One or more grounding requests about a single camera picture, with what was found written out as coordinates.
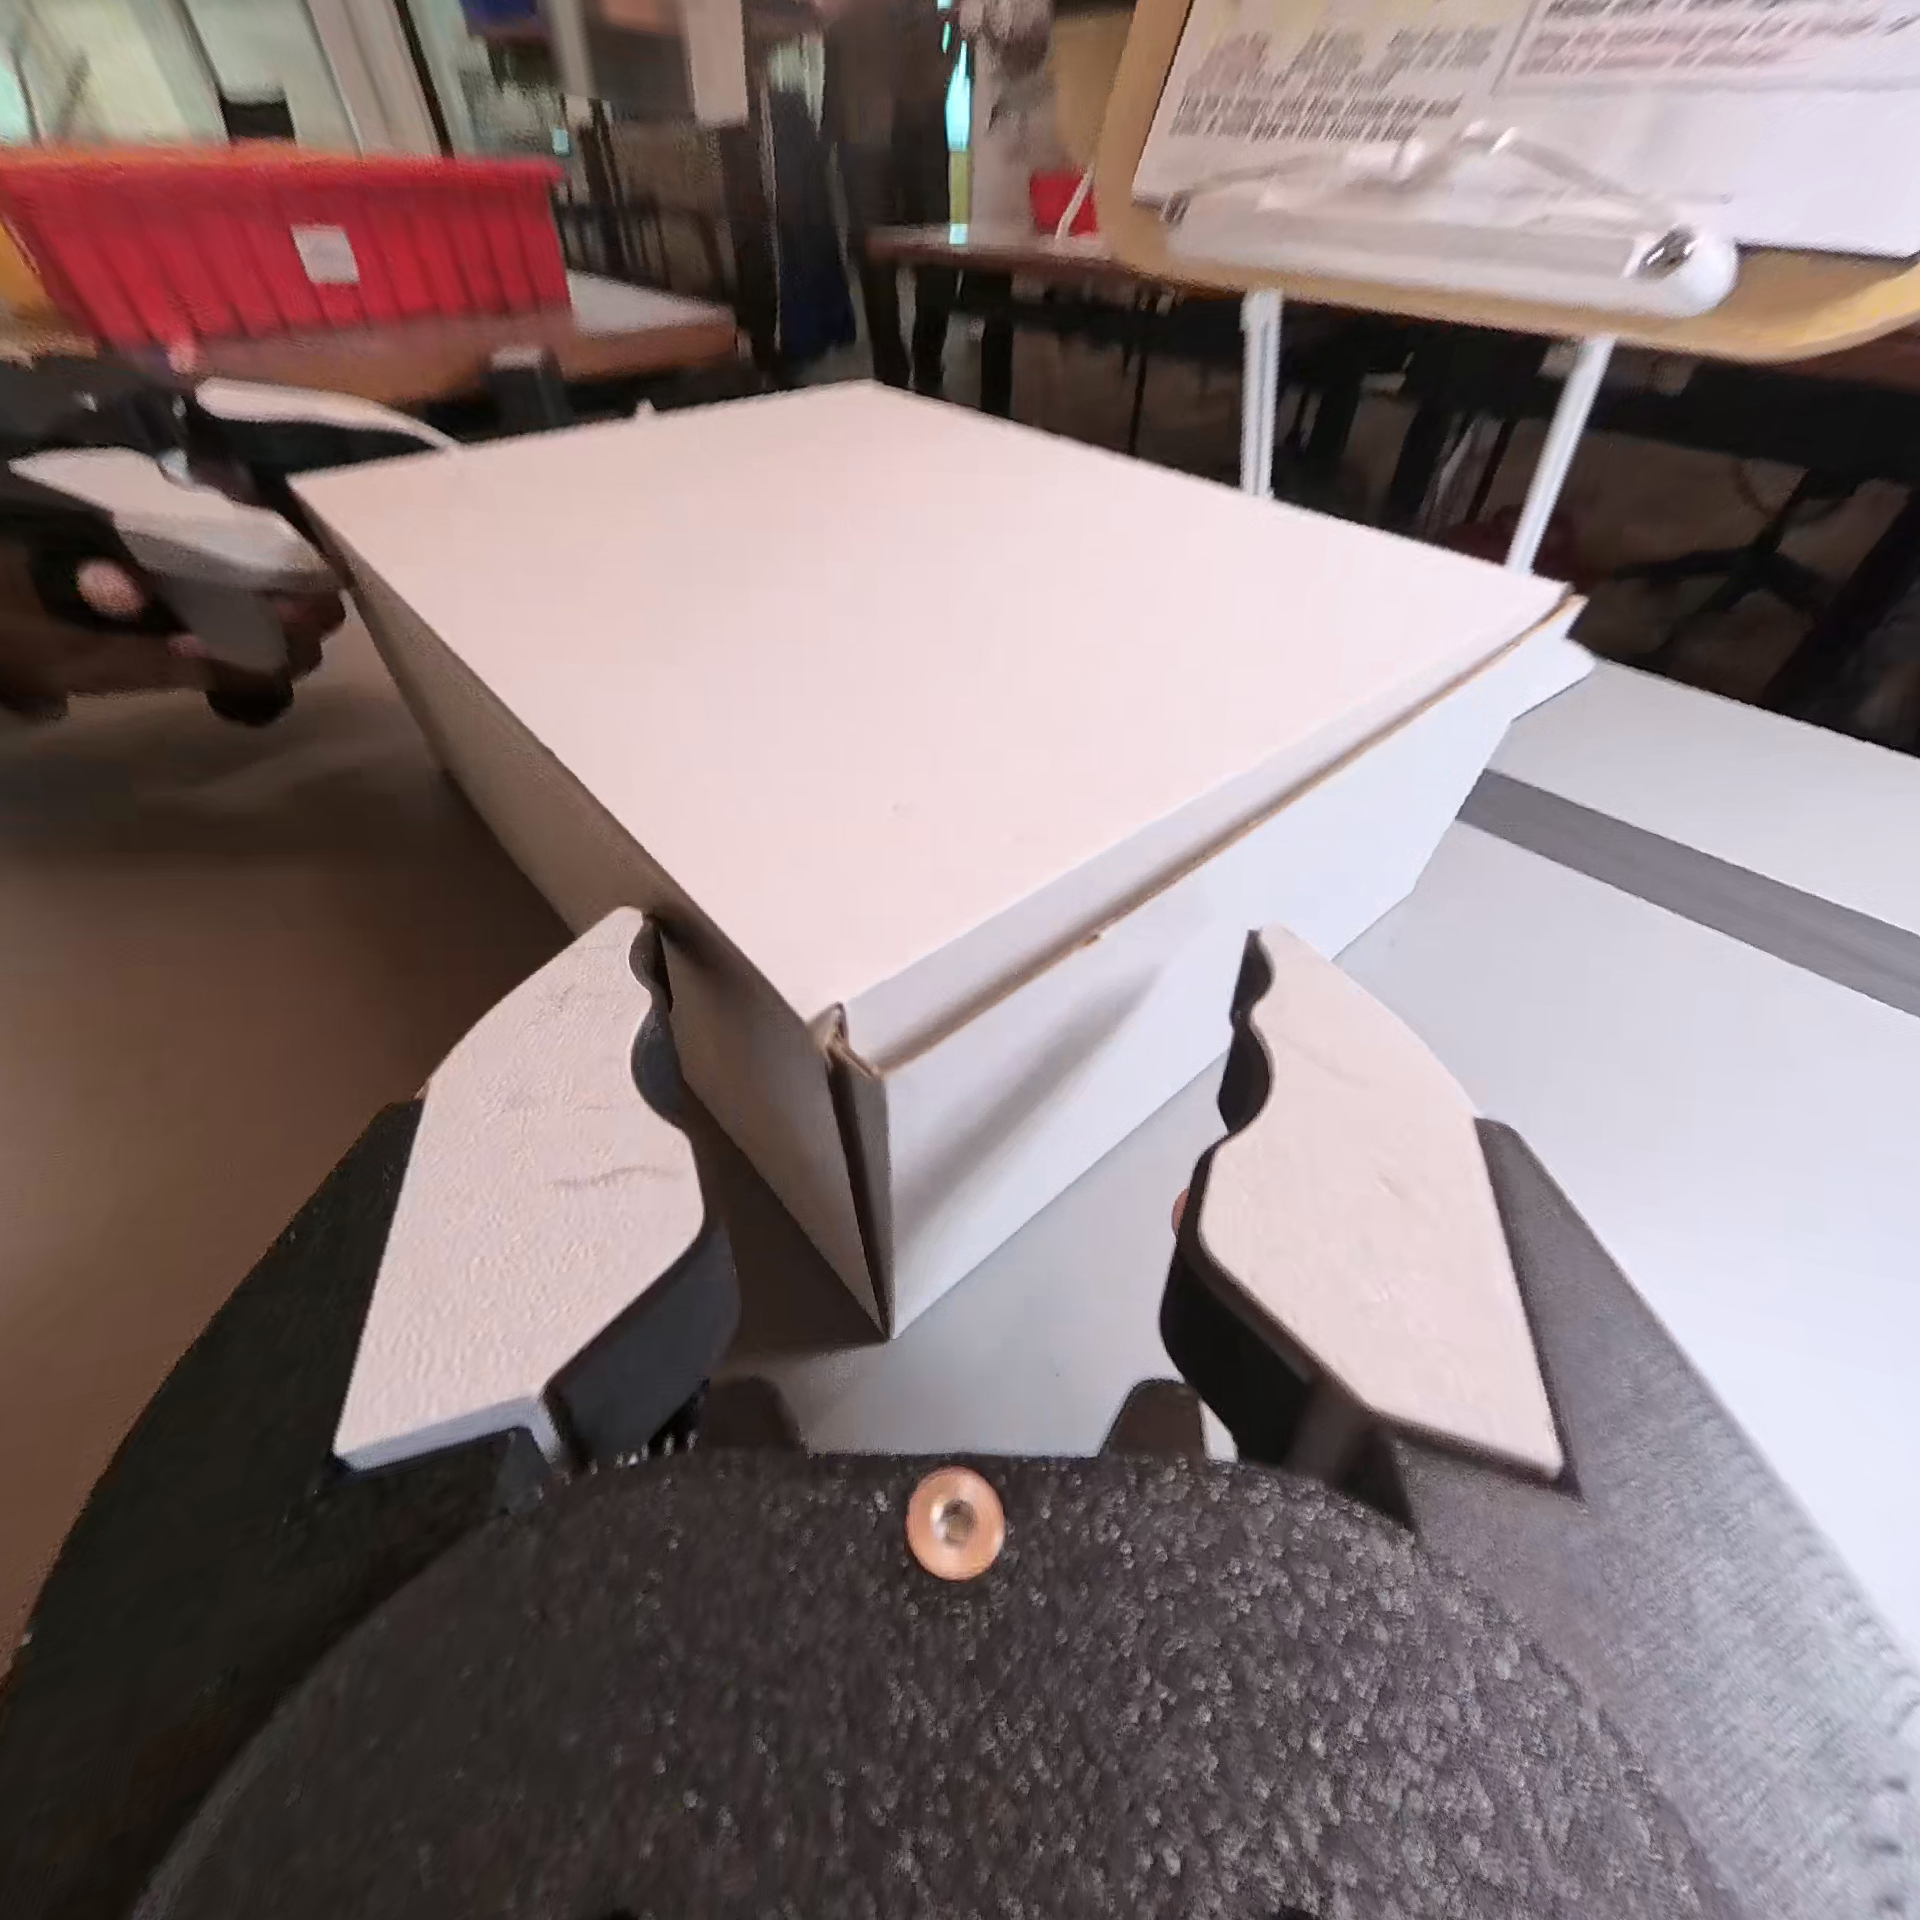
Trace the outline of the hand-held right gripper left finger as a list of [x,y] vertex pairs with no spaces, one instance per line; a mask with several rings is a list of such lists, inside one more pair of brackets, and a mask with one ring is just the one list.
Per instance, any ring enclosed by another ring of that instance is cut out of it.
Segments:
[[656,1445],[726,1356],[659,925],[620,906],[420,1094],[332,1449],[356,1472],[528,1432],[561,1470]]

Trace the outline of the red plastic crate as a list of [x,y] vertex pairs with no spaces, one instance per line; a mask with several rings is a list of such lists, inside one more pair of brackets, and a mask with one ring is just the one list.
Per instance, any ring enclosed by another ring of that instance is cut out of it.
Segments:
[[566,310],[553,160],[5,149],[5,230],[115,350]]

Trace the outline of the printed instruction sheet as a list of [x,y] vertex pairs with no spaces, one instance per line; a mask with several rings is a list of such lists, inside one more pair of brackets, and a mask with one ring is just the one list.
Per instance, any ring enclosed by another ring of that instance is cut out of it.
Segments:
[[1190,4],[1133,193],[1468,128],[1747,249],[1909,257],[1918,4]]

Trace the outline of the black power adapter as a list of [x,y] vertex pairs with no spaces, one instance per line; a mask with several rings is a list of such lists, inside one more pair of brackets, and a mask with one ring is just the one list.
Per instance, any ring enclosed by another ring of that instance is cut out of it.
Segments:
[[537,342],[493,350],[486,360],[486,392],[500,438],[545,434],[578,423],[561,358]]

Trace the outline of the person's left hand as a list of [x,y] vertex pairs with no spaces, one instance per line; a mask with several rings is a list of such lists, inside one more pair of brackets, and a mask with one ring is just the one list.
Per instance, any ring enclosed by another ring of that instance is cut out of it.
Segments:
[[196,693],[222,720],[264,729],[284,717],[296,686],[313,674],[328,640],[346,623],[346,600],[278,597],[272,600],[286,640],[286,664],[261,674],[217,663],[192,632],[100,631],[70,625],[25,605],[2,612],[2,714],[9,725],[46,727],[67,717],[74,700],[147,693]]

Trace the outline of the brown wooden table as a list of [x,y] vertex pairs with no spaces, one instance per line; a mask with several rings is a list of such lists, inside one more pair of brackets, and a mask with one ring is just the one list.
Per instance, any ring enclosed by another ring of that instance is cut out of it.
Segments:
[[209,342],[212,376],[346,392],[418,410],[490,385],[504,351],[549,353],[570,381],[675,375],[738,358],[730,305],[576,272],[570,305]]

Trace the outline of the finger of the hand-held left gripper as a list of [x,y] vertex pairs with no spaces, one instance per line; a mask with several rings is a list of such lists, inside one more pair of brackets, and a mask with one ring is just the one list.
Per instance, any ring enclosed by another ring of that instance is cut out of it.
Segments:
[[92,544],[144,608],[169,616],[228,679],[293,681],[281,604],[323,608],[336,581],[284,517],[136,448],[53,448],[5,464],[5,526],[36,546]]
[[244,492],[249,518],[196,518],[184,537],[192,584],[313,584],[349,577],[346,552],[309,512],[298,480],[441,456],[456,438],[388,404],[228,375],[184,380],[185,418]]

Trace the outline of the dark background table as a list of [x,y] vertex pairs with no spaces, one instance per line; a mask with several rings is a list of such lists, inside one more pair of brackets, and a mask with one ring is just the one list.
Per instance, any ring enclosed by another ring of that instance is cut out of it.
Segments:
[[979,325],[979,407],[1016,414],[1017,336],[1117,350],[1146,394],[1146,365],[1242,368],[1237,301],[1178,290],[1121,262],[1099,237],[1053,237],[973,224],[880,225],[869,261],[924,282],[950,279],[950,310]]

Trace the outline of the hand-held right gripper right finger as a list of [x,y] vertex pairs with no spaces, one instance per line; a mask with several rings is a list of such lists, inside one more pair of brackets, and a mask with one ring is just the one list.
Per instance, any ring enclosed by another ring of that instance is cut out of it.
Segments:
[[1404,1439],[1557,1481],[1564,1438],[1454,1074],[1331,959],[1261,928],[1217,1103],[1158,1325],[1234,1453],[1346,1481]]

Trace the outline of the white cardboard box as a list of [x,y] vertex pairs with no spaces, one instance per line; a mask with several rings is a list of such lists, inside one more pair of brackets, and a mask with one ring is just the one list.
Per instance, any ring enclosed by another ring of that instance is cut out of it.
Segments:
[[313,471],[422,736],[885,1337],[1593,672],[1545,577],[873,384]]

